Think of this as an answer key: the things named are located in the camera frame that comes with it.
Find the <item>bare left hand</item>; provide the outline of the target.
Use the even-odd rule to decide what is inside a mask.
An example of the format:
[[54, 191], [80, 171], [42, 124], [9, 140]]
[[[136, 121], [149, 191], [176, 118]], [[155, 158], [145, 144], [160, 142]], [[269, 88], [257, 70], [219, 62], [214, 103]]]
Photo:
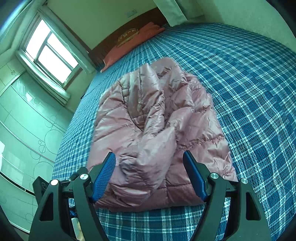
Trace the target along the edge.
[[76, 239], [79, 241], [85, 241], [85, 238], [84, 238], [78, 218], [72, 218], [71, 221], [72, 221], [72, 225], [73, 225]]

